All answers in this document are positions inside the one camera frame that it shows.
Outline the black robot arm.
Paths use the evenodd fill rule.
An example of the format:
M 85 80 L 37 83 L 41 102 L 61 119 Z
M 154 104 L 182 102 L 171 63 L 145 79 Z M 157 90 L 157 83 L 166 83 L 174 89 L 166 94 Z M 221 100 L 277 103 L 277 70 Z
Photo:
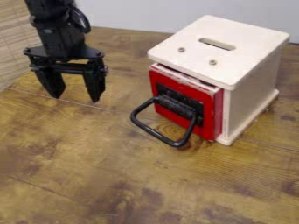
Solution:
M 90 21 L 75 0 L 25 0 L 30 21 L 42 39 L 42 46 L 26 48 L 23 54 L 31 69 L 54 98 L 66 90 L 63 74 L 82 75 L 90 98 L 99 101 L 106 91 L 109 68 L 105 53 L 86 44 Z

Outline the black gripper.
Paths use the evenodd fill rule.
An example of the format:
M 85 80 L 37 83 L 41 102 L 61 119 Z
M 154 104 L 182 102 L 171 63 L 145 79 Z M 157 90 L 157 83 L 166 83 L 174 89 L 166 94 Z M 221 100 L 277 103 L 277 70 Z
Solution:
M 90 98 L 99 101 L 106 91 L 109 70 L 105 53 L 86 44 L 91 32 L 90 20 L 82 11 L 34 11 L 30 21 L 42 45 L 27 48 L 31 69 L 54 98 L 66 90 L 62 74 L 83 74 Z

